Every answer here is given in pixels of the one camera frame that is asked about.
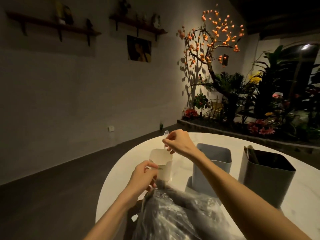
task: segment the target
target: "hand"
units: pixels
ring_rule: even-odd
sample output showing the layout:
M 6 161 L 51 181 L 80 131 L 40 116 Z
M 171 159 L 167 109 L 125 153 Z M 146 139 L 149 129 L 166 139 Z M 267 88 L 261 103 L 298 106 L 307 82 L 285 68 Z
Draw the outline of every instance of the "hand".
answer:
M 155 184 L 157 168 L 158 165 L 150 161 L 143 161 L 136 166 L 126 188 L 121 193 L 121 196 L 128 201 L 128 208 L 135 206 L 143 191 L 151 191 L 157 187 Z
M 197 147 L 190 139 L 188 132 L 183 131 L 182 129 L 172 131 L 166 139 L 162 140 L 162 142 L 168 147 L 167 151 L 170 151 L 171 154 L 177 152 L 189 159 L 198 151 Z

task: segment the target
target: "black bin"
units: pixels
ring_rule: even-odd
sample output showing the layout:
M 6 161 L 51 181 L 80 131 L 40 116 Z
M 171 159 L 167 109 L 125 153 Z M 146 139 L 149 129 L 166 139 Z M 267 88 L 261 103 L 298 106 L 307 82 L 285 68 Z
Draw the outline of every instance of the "black bin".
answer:
M 282 155 L 254 150 L 259 164 L 248 158 L 244 148 L 239 182 L 258 194 L 266 202 L 280 208 L 296 169 Z

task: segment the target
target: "wooden shelf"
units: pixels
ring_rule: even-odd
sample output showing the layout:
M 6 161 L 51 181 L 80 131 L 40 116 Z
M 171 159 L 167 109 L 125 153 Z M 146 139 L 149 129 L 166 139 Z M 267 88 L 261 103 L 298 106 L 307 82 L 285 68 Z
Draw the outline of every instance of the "wooden shelf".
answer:
M 39 18 L 31 17 L 31 16 L 26 16 L 26 15 L 16 13 L 16 12 L 6 11 L 6 14 L 7 14 L 8 18 L 15 20 L 15 21 L 18 21 L 21 24 L 22 32 L 25 36 L 27 36 L 26 23 L 37 24 L 40 26 L 45 26 L 45 27 L 57 29 L 61 42 L 62 42 L 62 33 L 61 33 L 62 30 L 86 35 L 87 39 L 88 39 L 89 46 L 90 46 L 90 36 L 95 37 L 95 36 L 101 35 L 101 32 L 97 32 L 94 30 L 87 30 L 84 28 L 77 28 L 77 27 L 70 26 L 70 25 L 57 24 L 55 22 L 42 20 Z
M 137 28 L 137 36 L 138 37 L 139 37 L 139 29 L 146 30 L 148 32 L 154 33 L 156 41 L 157 41 L 157 36 L 158 35 L 164 35 L 164 34 L 168 33 L 164 29 L 158 29 L 158 28 L 155 28 L 152 25 L 148 25 L 148 24 L 142 23 L 140 21 L 128 18 L 126 16 L 121 16 L 121 15 L 118 15 L 118 14 L 111 15 L 109 17 L 109 19 L 112 19 L 112 20 L 115 21 L 115 29 L 117 31 L 118 31 L 118 23 L 124 23 L 124 24 L 130 25 L 130 26 L 136 27 Z

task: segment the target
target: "person's right arm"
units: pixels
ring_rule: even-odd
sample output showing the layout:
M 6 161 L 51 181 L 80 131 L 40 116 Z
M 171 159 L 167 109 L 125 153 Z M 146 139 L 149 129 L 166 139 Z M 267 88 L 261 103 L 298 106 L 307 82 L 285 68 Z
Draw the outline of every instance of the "person's right arm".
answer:
M 172 131 L 163 143 L 171 154 L 177 152 L 199 167 L 247 240 L 310 240 L 279 210 L 211 162 L 188 132 Z

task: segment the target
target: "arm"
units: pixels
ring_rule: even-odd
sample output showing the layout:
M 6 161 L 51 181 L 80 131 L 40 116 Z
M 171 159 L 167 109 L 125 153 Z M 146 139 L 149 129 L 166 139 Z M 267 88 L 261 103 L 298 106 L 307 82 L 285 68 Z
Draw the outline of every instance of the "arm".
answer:
M 147 166 L 155 169 L 149 170 L 146 168 Z M 112 239 L 120 225 L 121 219 L 136 204 L 139 195 L 144 190 L 150 191 L 156 187 L 157 168 L 158 166 L 150 161 L 144 161 L 137 165 L 128 185 L 83 240 Z
M 246 239 L 310 240 L 280 211 L 211 162 L 186 131 L 171 132 L 163 143 L 170 153 L 177 152 L 200 168 Z

